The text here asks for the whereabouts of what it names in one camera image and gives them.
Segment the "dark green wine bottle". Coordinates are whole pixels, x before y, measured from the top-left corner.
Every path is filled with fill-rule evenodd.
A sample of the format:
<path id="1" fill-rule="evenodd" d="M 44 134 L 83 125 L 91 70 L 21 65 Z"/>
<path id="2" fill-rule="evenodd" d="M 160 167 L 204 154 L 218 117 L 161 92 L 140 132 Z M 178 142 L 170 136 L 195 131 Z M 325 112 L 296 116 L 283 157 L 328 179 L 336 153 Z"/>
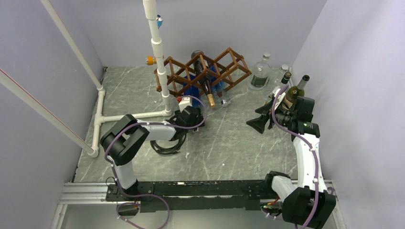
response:
<path id="1" fill-rule="evenodd" d="M 305 90 L 304 87 L 307 84 L 307 82 L 310 80 L 309 75 L 304 75 L 298 85 L 293 86 L 288 89 L 283 101 L 281 108 L 284 111 L 288 111 L 296 102 L 297 98 L 299 96 L 304 96 L 305 95 Z"/>

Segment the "clear square glass bottle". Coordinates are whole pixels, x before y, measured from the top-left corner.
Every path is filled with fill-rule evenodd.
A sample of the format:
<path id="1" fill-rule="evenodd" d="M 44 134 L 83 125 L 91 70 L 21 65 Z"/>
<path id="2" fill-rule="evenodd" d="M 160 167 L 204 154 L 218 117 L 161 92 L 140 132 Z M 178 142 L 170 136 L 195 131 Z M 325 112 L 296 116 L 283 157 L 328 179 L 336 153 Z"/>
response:
<path id="1" fill-rule="evenodd" d="M 273 89 L 274 87 L 276 87 L 287 71 L 289 71 L 289 67 L 287 64 L 273 67 L 268 81 L 268 88 Z"/>

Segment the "blue glass bottle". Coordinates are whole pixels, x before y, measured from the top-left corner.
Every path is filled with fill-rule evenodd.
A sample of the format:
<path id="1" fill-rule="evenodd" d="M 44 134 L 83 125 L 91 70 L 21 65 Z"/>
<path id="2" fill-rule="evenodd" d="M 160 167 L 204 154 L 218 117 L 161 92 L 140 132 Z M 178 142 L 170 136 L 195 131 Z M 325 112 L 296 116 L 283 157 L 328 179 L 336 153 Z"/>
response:
<path id="1" fill-rule="evenodd" d="M 212 89 L 212 96 L 208 99 L 210 107 L 216 107 L 218 104 L 221 106 L 228 106 L 230 104 L 230 97 L 228 92 L 225 91 L 228 85 L 223 81 L 214 85 L 213 83 L 216 80 L 216 77 L 211 74 L 208 78 L 210 79 L 210 86 Z"/>
<path id="2" fill-rule="evenodd" d="M 183 95 L 191 95 L 193 97 L 200 99 L 200 89 L 198 87 L 191 85 L 188 89 L 184 91 Z"/>

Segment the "clear bottle red label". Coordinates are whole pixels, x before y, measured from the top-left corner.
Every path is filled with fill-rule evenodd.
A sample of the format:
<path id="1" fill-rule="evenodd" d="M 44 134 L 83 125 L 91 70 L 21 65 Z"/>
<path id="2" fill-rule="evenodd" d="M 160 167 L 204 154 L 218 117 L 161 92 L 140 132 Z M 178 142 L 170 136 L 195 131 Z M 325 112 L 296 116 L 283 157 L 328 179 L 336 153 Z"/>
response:
<path id="1" fill-rule="evenodd" d="M 270 75 L 270 61 L 271 54 L 266 52 L 262 56 L 262 60 L 257 62 L 252 69 L 252 76 L 249 80 L 249 87 L 252 90 L 261 90 L 264 88 L 268 77 Z"/>

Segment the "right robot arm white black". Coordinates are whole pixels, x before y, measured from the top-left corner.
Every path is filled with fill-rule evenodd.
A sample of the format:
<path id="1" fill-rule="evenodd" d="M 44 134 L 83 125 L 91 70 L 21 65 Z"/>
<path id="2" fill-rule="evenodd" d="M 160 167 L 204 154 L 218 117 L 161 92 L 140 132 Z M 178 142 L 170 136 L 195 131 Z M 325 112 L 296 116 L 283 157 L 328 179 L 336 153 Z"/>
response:
<path id="1" fill-rule="evenodd" d="M 265 124 L 269 128 L 279 124 L 291 134 L 298 165 L 298 182 L 293 184 L 289 175 L 270 171 L 264 180 L 246 186 L 249 198 L 279 198 L 282 207 L 278 213 L 285 222 L 321 229 L 336 206 L 336 198 L 328 193 L 320 166 L 319 125 L 312 122 L 315 101 L 300 96 L 292 111 L 283 111 L 279 100 L 256 109 L 259 118 L 247 124 L 263 133 Z"/>

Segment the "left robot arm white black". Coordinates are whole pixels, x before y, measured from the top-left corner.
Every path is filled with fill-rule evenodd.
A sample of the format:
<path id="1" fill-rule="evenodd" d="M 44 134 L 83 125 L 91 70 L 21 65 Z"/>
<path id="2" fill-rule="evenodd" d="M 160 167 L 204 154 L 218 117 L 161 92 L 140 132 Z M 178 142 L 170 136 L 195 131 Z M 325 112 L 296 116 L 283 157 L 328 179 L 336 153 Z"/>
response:
<path id="1" fill-rule="evenodd" d="M 118 194 L 124 200 L 132 200 L 138 194 L 138 180 L 132 162 L 144 144 L 149 141 L 152 149 L 161 156 L 177 154 L 186 140 L 188 131 L 204 125 L 199 107 L 187 106 L 162 122 L 147 123 L 127 114 L 110 128 L 100 139 L 107 159 L 114 167 L 120 183 Z"/>

